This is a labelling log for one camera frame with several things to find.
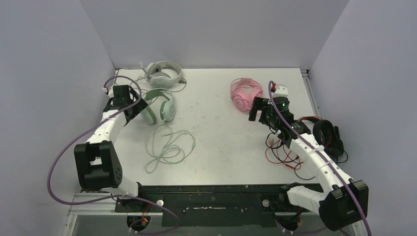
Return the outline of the mint green headphones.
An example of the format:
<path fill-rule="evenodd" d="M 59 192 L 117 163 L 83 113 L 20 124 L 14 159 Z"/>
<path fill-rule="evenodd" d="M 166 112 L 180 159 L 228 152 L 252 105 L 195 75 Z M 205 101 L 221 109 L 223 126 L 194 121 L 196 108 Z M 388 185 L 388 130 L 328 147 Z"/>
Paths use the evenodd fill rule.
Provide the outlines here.
<path fill-rule="evenodd" d="M 143 120 L 154 128 L 147 134 L 145 151 L 151 160 L 144 170 L 151 174 L 158 165 L 180 164 L 189 157 L 196 147 L 196 138 L 188 130 L 174 131 L 169 123 L 176 115 L 176 102 L 172 91 L 155 88 L 144 93 L 143 99 L 149 103 L 142 112 Z"/>

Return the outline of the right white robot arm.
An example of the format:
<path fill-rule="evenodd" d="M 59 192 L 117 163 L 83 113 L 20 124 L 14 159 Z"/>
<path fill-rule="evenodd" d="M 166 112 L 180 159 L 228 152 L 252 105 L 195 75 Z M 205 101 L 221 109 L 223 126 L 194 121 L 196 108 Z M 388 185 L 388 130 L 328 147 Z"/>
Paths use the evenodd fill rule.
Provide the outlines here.
<path fill-rule="evenodd" d="M 297 182 L 283 186 L 278 197 L 282 209 L 291 210 L 295 206 L 307 209 L 319 215 L 331 231 L 366 221 L 368 186 L 341 170 L 309 127 L 303 121 L 294 119 L 289 111 L 288 98 L 255 97 L 249 110 L 249 120 L 255 119 L 278 133 L 281 142 L 300 158 L 322 188 L 318 192 Z"/>

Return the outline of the pink cat-ear headphones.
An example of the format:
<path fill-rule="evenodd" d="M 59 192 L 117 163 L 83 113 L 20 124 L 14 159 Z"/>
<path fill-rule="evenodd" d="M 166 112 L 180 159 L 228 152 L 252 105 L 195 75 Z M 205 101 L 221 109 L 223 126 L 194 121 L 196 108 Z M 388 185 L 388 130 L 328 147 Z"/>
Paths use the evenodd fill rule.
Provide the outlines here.
<path fill-rule="evenodd" d="M 254 98 L 262 94 L 262 86 L 252 78 L 237 78 L 230 84 L 230 99 L 241 112 L 249 111 Z"/>

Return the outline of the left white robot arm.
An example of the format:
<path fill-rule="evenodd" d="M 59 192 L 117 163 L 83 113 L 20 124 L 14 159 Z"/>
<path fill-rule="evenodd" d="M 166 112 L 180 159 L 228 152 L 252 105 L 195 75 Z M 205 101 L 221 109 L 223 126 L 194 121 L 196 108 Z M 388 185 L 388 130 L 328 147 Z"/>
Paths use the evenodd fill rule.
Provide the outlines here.
<path fill-rule="evenodd" d="M 114 144 L 121 130 L 148 106 L 130 86 L 114 86 L 103 109 L 102 120 L 83 144 L 74 147 L 80 186 L 88 191 L 104 191 L 128 198 L 134 211 L 147 206 L 140 184 L 123 174 Z"/>

